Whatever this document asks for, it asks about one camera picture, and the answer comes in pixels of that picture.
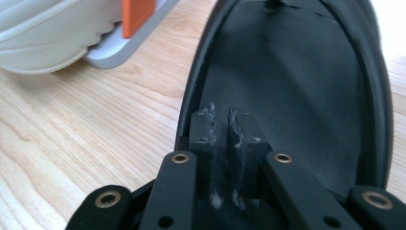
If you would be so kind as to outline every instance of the wooden surface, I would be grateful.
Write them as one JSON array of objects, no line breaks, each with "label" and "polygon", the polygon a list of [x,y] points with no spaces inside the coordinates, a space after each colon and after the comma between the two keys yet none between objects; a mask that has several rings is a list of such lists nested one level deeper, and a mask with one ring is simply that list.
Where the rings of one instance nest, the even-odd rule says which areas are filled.
[{"label": "wooden surface", "polygon": [[[0,71],[1,229],[63,229],[95,189],[136,190],[156,176],[173,150],[192,58],[213,4],[181,0],[115,69],[79,61],[50,75]],[[376,3],[395,108],[388,189],[406,201],[406,37],[398,31],[405,20],[404,8],[390,6]]]}]

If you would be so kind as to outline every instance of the orange strip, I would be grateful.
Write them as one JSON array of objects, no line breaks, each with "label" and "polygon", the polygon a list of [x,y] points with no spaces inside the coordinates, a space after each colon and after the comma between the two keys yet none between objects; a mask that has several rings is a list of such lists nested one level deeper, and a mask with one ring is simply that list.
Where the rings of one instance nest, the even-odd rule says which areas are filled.
[{"label": "orange strip", "polygon": [[155,12],[155,0],[123,0],[123,38],[131,38]]}]

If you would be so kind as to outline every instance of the black fabric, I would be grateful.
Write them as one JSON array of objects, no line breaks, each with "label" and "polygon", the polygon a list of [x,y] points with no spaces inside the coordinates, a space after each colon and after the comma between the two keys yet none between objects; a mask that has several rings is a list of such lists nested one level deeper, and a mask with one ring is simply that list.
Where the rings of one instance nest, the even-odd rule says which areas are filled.
[{"label": "black fabric", "polygon": [[[353,24],[371,31],[376,43],[366,4],[356,4],[355,11],[368,13]],[[193,63],[177,142],[188,136],[195,110],[214,104],[217,127],[227,130],[228,110],[237,107],[251,113],[274,150],[300,155],[297,160],[333,192],[345,196],[359,183],[385,187],[392,151],[387,76],[375,71],[384,83],[371,85],[363,48],[351,40],[354,31],[337,21],[344,7],[294,0],[267,6],[253,0],[217,3]],[[382,58],[372,61],[385,69]],[[223,148],[226,134],[218,133]],[[377,137],[385,138],[382,144]]]}]

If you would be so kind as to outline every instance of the light wood grain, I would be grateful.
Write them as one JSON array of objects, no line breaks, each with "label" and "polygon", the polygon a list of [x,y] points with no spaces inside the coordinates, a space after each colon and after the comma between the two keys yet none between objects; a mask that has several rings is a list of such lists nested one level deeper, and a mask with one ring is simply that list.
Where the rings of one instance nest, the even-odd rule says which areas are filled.
[{"label": "light wood grain", "polygon": [[[181,0],[118,68],[78,61],[49,75],[0,71],[1,229],[63,229],[95,189],[136,190],[156,176],[173,150],[192,58],[213,4]],[[382,34],[389,44],[391,36]],[[406,54],[387,51],[395,108],[388,188],[406,201]]]}]

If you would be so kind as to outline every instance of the gray plastic base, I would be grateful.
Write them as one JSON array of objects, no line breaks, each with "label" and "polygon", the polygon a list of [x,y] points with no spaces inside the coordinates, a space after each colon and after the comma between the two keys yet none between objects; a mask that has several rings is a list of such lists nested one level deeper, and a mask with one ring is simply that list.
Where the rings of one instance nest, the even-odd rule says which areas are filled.
[{"label": "gray plastic base", "polygon": [[123,64],[178,2],[179,0],[158,0],[155,13],[130,39],[122,37],[122,24],[117,23],[111,33],[106,34],[99,44],[89,49],[84,59],[101,69],[110,69]]}]

